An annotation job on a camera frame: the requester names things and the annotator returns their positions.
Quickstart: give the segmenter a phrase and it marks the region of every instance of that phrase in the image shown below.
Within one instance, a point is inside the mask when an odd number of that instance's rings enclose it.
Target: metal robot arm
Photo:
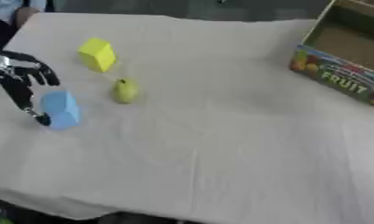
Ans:
[[[49,126],[50,117],[36,112],[33,108],[30,76],[40,85],[59,86],[60,84],[54,70],[31,55],[0,51],[0,85],[18,108],[42,125]]]

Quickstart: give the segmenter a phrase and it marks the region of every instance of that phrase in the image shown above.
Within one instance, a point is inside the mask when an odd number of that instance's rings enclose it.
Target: blue cube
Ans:
[[[76,126],[80,119],[80,110],[75,98],[68,91],[56,91],[45,94],[40,102],[42,111],[51,118],[50,128],[66,130]]]

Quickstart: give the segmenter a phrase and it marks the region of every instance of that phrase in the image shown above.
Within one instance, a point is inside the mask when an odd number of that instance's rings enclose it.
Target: cardboard box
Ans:
[[[290,68],[374,105],[374,5],[331,2],[297,46]]]

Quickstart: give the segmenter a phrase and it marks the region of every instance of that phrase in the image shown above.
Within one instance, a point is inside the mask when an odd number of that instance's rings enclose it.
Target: yellow foam block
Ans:
[[[83,64],[91,70],[104,73],[115,63],[111,44],[100,38],[91,38],[79,48]]]

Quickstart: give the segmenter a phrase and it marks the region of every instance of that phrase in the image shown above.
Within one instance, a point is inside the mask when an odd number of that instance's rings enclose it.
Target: gray floor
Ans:
[[[316,18],[329,0],[55,0],[59,11],[167,15],[207,20]]]

